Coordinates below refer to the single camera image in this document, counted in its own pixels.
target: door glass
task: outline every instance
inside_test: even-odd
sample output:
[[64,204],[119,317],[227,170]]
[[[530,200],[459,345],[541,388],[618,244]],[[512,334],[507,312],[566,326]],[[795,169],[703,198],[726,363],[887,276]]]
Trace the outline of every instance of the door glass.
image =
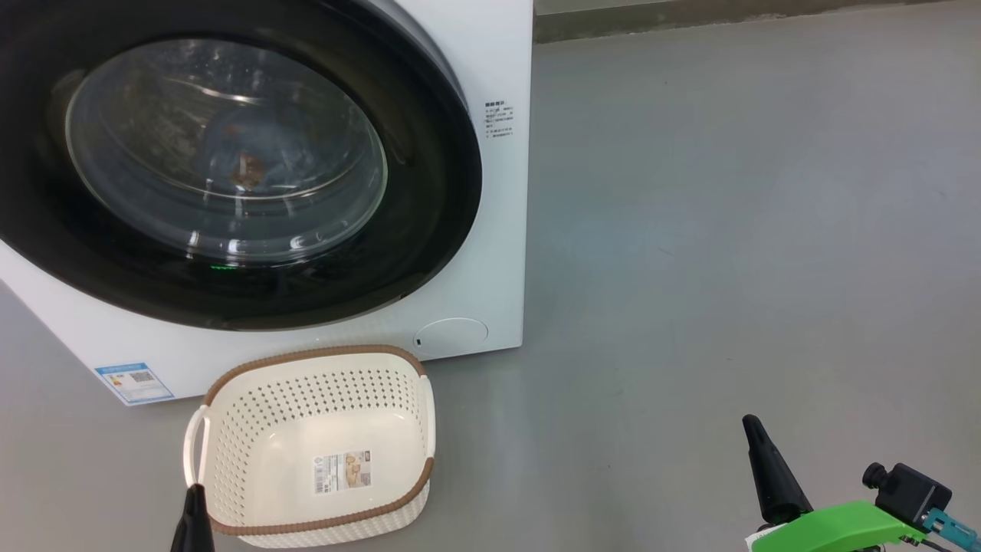
[[227,265],[283,263],[357,232],[387,165],[364,112],[276,52],[182,39],[92,72],[66,116],[89,190],[160,242]]

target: baseboard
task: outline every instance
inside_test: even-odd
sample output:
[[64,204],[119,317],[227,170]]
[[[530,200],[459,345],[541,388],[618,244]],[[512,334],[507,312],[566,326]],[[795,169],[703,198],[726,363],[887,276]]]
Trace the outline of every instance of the baseboard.
[[535,17],[535,43],[945,0],[673,0]]

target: perforated basket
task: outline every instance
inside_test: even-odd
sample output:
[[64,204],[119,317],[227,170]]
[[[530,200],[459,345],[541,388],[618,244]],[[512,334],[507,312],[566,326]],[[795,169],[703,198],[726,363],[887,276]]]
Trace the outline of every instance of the perforated basket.
[[435,448],[433,389],[415,358],[321,349],[222,376],[187,426],[184,478],[205,487],[214,530],[265,548],[320,546],[412,523]]

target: basket handle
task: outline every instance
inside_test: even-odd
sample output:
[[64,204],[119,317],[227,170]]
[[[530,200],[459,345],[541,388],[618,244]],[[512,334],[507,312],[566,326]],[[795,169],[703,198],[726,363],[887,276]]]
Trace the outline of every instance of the basket handle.
[[[190,422],[187,423],[187,431],[184,433],[184,482],[187,483],[188,487],[200,483],[199,478],[204,478],[204,457],[208,450],[208,432],[211,429],[211,419],[208,418],[207,413],[207,405],[201,405],[201,408],[194,411],[194,415],[190,417]],[[194,440],[197,437],[197,428],[202,421],[204,422],[204,435],[201,436],[201,461],[195,473]]]
[[422,376],[423,393],[426,397],[426,458],[436,454],[436,402],[433,400],[433,383],[429,377]]

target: brown basket rim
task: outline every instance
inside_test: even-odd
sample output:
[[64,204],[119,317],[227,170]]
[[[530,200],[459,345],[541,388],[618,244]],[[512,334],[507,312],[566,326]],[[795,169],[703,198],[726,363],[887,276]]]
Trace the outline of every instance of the brown basket rim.
[[[252,370],[257,370],[259,368],[265,368],[268,366],[282,364],[285,362],[292,362],[295,360],[307,360],[307,359],[318,359],[321,357],[337,357],[340,355],[360,355],[365,353],[383,353],[389,355],[395,355],[407,360],[416,369],[416,372],[420,377],[426,375],[426,370],[423,368],[421,362],[413,357],[408,351],[394,347],[391,345],[350,345],[342,347],[327,347],[323,349],[311,349],[308,351],[299,351],[296,353],[286,353],[284,355],[276,355],[274,357],[267,357],[265,359],[253,360],[251,362],[246,362],[240,364],[239,366],[229,370],[222,377],[218,378],[218,381],[211,386],[208,390],[208,394],[204,396],[202,404],[210,407],[218,392],[225,387],[232,379],[235,377]],[[345,516],[337,516],[334,518],[327,518],[325,520],[316,520],[313,522],[303,522],[299,524],[280,524],[280,525],[226,525],[217,520],[215,520],[209,514],[208,517],[211,518],[211,527],[217,532],[223,534],[229,534],[233,536],[260,536],[260,535],[271,535],[271,534],[285,534],[285,533],[295,533],[312,531],[319,529],[327,529],[331,527],[337,527],[345,524],[353,524],[356,522],[364,522],[371,518],[376,518],[378,516],[384,516],[386,514],[391,514],[405,505],[409,504],[419,493],[423,491],[426,487],[426,483],[429,481],[430,476],[433,473],[433,465],[435,460],[432,457],[426,459],[426,463],[423,465],[423,471],[419,475],[419,479],[416,484],[409,489],[409,492],[402,495],[399,499],[388,504],[384,504],[377,508],[372,508],[371,510],[365,510],[362,512],[355,512],[354,514],[347,514]]]

